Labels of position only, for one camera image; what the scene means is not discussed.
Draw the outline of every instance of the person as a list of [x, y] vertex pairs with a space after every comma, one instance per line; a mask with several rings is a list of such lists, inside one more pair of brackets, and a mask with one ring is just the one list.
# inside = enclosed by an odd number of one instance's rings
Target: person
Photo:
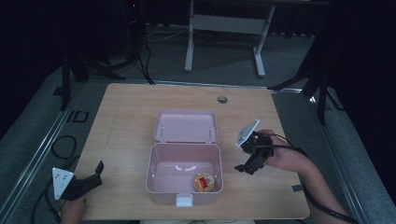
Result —
[[[277, 146], [288, 146], [288, 144], [277, 137], [272, 130], [261, 130], [258, 133], [267, 134], [273, 145]], [[318, 167], [309, 160], [302, 153], [291, 150], [285, 147], [274, 148], [274, 156], [268, 158], [265, 165], [273, 166], [286, 171], [296, 172], [299, 174], [304, 182], [304, 185], [310, 195], [321, 205], [332, 209], [333, 211], [348, 216], [346, 210], [337, 201], [335, 196], [332, 194], [329, 186], [326, 183], [322, 173]], [[61, 210], [61, 224], [78, 224], [81, 221], [84, 212], [85, 196], [78, 198], [72, 202], [67, 201]], [[314, 223], [320, 224], [344, 224], [349, 223], [342, 219], [332, 217], [322, 210], [314, 206], [310, 201], [308, 201], [308, 206], [311, 210], [311, 216], [314, 219]], [[143, 223], [172, 223], [172, 224], [184, 224], [184, 223], [254, 223], [253, 220], [211, 220], [211, 221], [183, 221], [183, 220], [144, 220]]]

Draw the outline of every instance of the human hand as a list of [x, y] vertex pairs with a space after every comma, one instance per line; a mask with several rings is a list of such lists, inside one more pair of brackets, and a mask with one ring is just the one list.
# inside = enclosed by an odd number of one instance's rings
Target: human hand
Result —
[[[288, 146], [289, 144], [280, 139], [275, 135], [272, 130], [260, 130], [258, 133], [263, 133], [268, 135], [273, 145], [277, 146]], [[269, 157], [265, 165], [273, 166], [282, 170], [296, 172], [298, 174], [304, 174], [309, 171], [313, 164], [305, 155], [298, 151], [285, 148], [285, 147], [275, 147], [274, 156]]]
[[85, 194], [74, 201], [60, 200], [61, 203], [61, 224], [78, 224], [85, 207]]

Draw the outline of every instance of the human arm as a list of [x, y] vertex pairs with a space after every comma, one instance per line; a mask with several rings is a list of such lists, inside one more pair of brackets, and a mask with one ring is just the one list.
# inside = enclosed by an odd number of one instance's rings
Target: human arm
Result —
[[74, 201], [61, 200], [61, 224], [78, 224], [84, 214], [85, 195]]
[[[288, 145], [286, 142], [278, 138], [273, 131], [261, 130], [259, 133], [269, 135], [273, 145]], [[274, 156], [268, 158], [264, 164], [298, 173], [302, 178], [307, 191], [318, 203], [339, 214], [347, 216], [347, 212], [332, 194], [332, 191], [327, 185], [326, 180], [318, 167], [302, 153], [284, 147], [277, 147], [274, 148]], [[328, 215], [315, 207], [309, 201], [308, 205], [315, 223], [348, 223], [344, 220]]]

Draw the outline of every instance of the pink plastic container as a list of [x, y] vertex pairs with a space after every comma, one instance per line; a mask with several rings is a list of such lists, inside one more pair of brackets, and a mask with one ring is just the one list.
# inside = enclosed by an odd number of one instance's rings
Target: pink plastic container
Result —
[[[150, 151], [146, 188], [155, 203], [178, 207], [213, 203], [223, 187], [216, 116], [210, 111], [163, 110], [155, 125], [158, 141]], [[214, 177], [210, 192], [198, 192], [194, 178]]]

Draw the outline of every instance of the table leg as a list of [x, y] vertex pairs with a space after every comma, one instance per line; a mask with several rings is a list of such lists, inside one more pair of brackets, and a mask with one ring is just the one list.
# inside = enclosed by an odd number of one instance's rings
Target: table leg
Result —
[[264, 25], [262, 26], [259, 46], [253, 48], [254, 60], [256, 61], [257, 74], [259, 77], [265, 77], [264, 65], [262, 64], [262, 46], [264, 45], [265, 37], [267, 37], [268, 35], [268, 30], [271, 25], [271, 19], [273, 18], [275, 8], [276, 7], [270, 7], [268, 16], [265, 20]]
[[189, 25], [189, 45], [187, 46], [186, 63], [184, 65], [184, 71], [190, 72], [192, 70], [192, 56], [194, 53], [194, 1], [190, 0], [190, 25]]

